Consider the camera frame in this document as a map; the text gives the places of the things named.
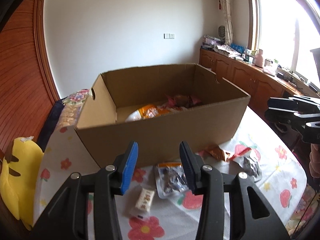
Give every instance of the stuffed animal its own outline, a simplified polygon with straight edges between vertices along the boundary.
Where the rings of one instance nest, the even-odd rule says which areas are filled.
[[[33,224],[33,198],[43,157],[33,137],[19,137],[8,146],[0,174],[0,194],[5,205],[28,230]]]

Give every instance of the blue gripper pad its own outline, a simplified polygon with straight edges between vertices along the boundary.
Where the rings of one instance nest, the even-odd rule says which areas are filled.
[[[134,142],[130,149],[129,156],[122,173],[122,184],[120,188],[120,191],[122,194],[124,194],[129,188],[132,175],[134,172],[134,168],[136,166],[137,158],[138,158],[138,144]]]

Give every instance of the open cardboard box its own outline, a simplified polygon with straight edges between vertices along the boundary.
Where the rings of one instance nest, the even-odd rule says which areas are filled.
[[[187,141],[196,152],[235,134],[250,95],[197,64],[133,67],[100,74],[81,110],[76,132],[100,167],[112,164],[130,141],[139,146],[137,167],[179,158]],[[151,119],[124,122],[138,108],[167,98],[195,95],[203,106]]]

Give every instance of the tablecloth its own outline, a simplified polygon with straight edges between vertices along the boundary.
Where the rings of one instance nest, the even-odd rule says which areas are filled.
[[[307,178],[294,155],[281,139],[250,108],[244,113],[234,137],[220,145],[224,150],[241,152],[250,147],[260,159],[262,180],[257,186],[268,199],[283,224],[289,221],[305,190]],[[204,162],[221,172],[237,174],[242,169],[234,162],[217,162],[208,155]],[[73,126],[55,131],[46,148],[40,165],[34,199],[34,222],[67,177],[77,171],[90,174],[98,166],[78,138]],[[142,185],[154,185],[152,167],[136,169],[129,190],[124,196],[116,196],[116,206],[123,239],[153,240],[195,239],[202,196],[186,192],[181,196],[162,200],[155,196],[149,221],[141,221],[129,214],[137,200]],[[93,197],[88,204],[88,235],[93,233]],[[225,194],[224,239],[229,239],[230,210],[228,194]]]

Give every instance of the curtain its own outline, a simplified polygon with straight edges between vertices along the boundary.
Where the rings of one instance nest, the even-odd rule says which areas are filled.
[[[230,45],[233,43],[233,28],[231,21],[231,10],[232,10],[232,0],[220,0],[222,5],[225,29],[226,29],[226,44]]]

